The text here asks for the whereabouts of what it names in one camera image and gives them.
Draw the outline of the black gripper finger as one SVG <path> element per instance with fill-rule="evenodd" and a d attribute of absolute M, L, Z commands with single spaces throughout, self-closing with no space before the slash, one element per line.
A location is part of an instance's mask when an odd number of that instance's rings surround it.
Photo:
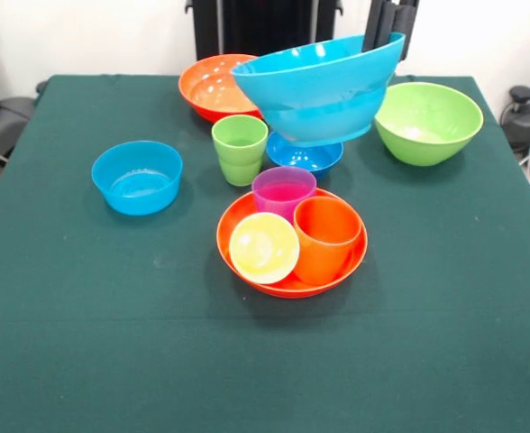
<path fill-rule="evenodd" d="M 405 35 L 404 47 L 400 60 L 407 57 L 408 48 L 411 42 L 412 33 L 415 26 L 418 4 L 398 4 L 393 22 L 393 32 Z"/>
<path fill-rule="evenodd" d="M 363 51 L 372 51 L 388 44 L 394 21 L 394 3 L 372 0 L 362 44 Z"/>

